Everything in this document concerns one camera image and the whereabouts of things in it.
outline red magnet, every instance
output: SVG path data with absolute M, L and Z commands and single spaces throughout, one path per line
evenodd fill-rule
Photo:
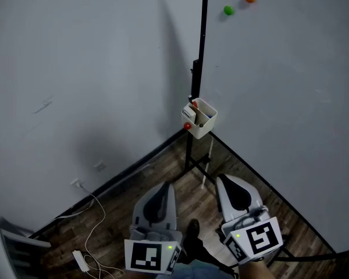
M 186 130 L 189 130 L 189 129 L 191 128 L 191 124 L 188 123 L 188 122 L 186 122 L 186 123 L 184 124 L 184 128 L 185 128 Z

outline black baseboard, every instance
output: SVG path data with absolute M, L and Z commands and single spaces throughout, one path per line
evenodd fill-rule
M 261 181 L 263 181 L 274 193 L 290 207 L 305 223 L 306 225 L 322 240 L 322 242 L 331 250 L 332 253 L 336 253 L 335 250 L 328 244 L 328 242 L 316 231 L 316 229 L 278 192 L 271 186 L 257 171 L 255 171 L 247 162 L 245 162 L 238 154 L 236 154 L 230 147 L 228 147 L 216 134 L 210 132 L 220 144 L 222 144 L 231 154 L 238 158 L 245 166 L 247 166 Z
M 175 140 L 177 140 L 178 138 L 180 138 L 183 134 L 185 134 L 186 130 L 185 129 L 181 129 L 180 131 L 178 131 L 177 133 L 175 133 L 173 136 L 171 136 L 169 139 L 167 139 L 164 143 L 162 143 L 160 146 L 158 146 L 156 149 L 154 149 L 153 151 L 151 151 L 148 155 L 146 155 L 145 157 L 143 157 L 142 159 L 140 159 L 139 161 L 137 161 L 135 164 L 131 165 L 130 167 L 128 167 L 126 170 L 124 170 L 123 172 L 121 172 L 120 174 L 118 174 L 117 176 L 115 176 L 114 178 L 112 178 L 111 180 L 109 180 L 108 182 L 106 182 L 104 185 L 100 186 L 99 188 L 97 188 L 95 191 L 93 191 L 93 195 L 98 196 L 101 193 L 103 193 L 104 191 L 106 191 L 107 189 L 109 189 L 111 186 L 113 186 L 114 184 L 118 183 L 120 180 L 126 178 L 127 176 L 129 176 L 131 173 L 133 173 L 135 170 L 137 170 L 140 166 L 144 165 L 145 163 L 147 163 L 150 159 L 152 159 L 154 156 L 156 156 L 158 153 L 160 153 L 161 151 L 163 151 L 166 147 L 168 147 L 171 143 L 175 142 Z M 64 211 L 62 214 L 60 214 L 59 216 L 67 216 L 67 215 L 71 215 L 73 214 L 75 211 L 79 210 L 82 206 L 84 206 L 85 204 L 91 202 L 93 199 L 93 197 L 91 197 L 90 195 L 83 198 L 80 202 L 76 203 L 74 206 L 72 206 L 70 209 Z M 47 224 L 45 227 L 43 227 L 42 229 L 38 230 L 37 232 L 35 232 L 34 234 L 32 234 L 30 236 L 30 238 L 36 238 L 39 235 L 41 235 L 42 233 L 44 233 L 46 230 L 48 230 L 49 228 L 51 228 L 52 226 L 56 225 L 58 222 L 60 222 L 63 219 L 55 219 L 52 222 L 50 222 L 49 224 Z

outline black and white square marker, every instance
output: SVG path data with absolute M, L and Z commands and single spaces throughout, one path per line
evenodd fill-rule
M 232 254 L 235 256 L 235 258 L 238 260 L 238 262 L 241 262 L 243 259 L 247 258 L 247 255 L 243 252 L 243 250 L 239 247 L 239 245 L 234 241 L 233 237 L 230 237 L 225 245 L 230 249 Z
M 278 245 L 277 237 L 270 222 L 246 231 L 254 254 L 259 254 Z
M 130 267 L 132 269 L 160 271 L 161 257 L 161 244 L 134 243 Z
M 180 248 L 176 247 L 176 249 L 173 252 L 172 258 L 170 259 L 168 268 L 167 268 L 168 272 L 173 271 L 173 268 L 175 267 L 176 261 L 180 256 L 180 252 L 181 252 Z

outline black pants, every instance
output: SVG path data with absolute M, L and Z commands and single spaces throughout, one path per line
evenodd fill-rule
M 203 242 L 201 239 L 198 238 L 185 238 L 183 242 L 184 249 L 186 251 L 185 253 L 181 253 L 179 260 L 177 262 L 179 263 L 185 263 L 189 264 L 194 259 L 200 260 L 201 262 L 210 263 L 220 268 L 220 270 L 224 271 L 228 274 L 233 274 L 234 271 L 228 266 L 225 266 L 223 263 L 219 262 L 217 259 L 215 259 L 207 249 L 204 248 Z

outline power strip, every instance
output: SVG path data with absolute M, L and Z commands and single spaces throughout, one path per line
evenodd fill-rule
M 75 260 L 76 260 L 77 264 L 79 265 L 79 268 L 81 271 L 83 271 L 83 272 L 90 271 L 85 259 L 83 258 L 83 255 L 81 254 L 81 252 L 79 250 L 74 250 L 72 252 L 72 254 L 74 255 Z

